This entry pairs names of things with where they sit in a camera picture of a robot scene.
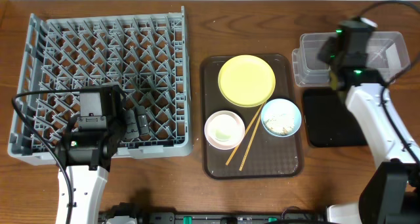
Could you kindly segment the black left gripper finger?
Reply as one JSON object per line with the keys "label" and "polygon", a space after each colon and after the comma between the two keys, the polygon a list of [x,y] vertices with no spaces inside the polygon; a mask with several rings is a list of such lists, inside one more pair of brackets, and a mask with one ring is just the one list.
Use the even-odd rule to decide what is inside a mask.
{"label": "black left gripper finger", "polygon": [[125,140],[138,138],[138,126],[137,126],[137,117],[133,110],[124,111],[125,123],[127,126],[126,133],[124,136]]}
{"label": "black left gripper finger", "polygon": [[135,108],[135,117],[138,127],[139,135],[149,134],[149,125],[146,117],[146,110],[143,106],[138,106]]}

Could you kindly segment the pink white small bowl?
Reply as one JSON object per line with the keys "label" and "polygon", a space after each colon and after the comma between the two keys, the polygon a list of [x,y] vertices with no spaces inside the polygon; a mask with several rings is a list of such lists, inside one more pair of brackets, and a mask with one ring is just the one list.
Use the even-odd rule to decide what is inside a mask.
{"label": "pink white small bowl", "polygon": [[245,125],[234,112],[220,110],[208,117],[204,126],[207,142],[219,150],[230,150],[243,140]]}

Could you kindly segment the light blue bowl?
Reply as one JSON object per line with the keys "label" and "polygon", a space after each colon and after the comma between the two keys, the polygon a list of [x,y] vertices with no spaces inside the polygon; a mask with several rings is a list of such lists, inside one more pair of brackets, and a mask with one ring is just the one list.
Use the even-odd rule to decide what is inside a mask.
{"label": "light blue bowl", "polygon": [[272,99],[261,111],[264,129],[275,137],[290,137],[301,127],[302,116],[297,105],[288,99]]}

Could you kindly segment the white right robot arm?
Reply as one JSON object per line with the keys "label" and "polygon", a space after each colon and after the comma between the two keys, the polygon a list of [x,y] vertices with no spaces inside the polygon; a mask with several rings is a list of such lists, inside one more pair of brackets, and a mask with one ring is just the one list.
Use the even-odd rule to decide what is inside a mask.
{"label": "white right robot arm", "polygon": [[390,83],[367,66],[376,24],[362,17],[339,24],[318,59],[330,67],[330,86],[344,99],[371,150],[376,171],[359,200],[327,208],[328,223],[418,223],[419,146],[390,99]]}

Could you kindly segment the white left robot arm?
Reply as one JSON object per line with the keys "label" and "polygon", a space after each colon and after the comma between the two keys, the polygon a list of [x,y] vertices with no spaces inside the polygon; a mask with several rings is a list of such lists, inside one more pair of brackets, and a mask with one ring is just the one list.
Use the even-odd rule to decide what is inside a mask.
{"label": "white left robot arm", "polygon": [[145,108],[127,109],[118,85],[86,87],[79,100],[54,151],[63,165],[57,223],[97,223],[112,156],[122,141],[149,132]]}

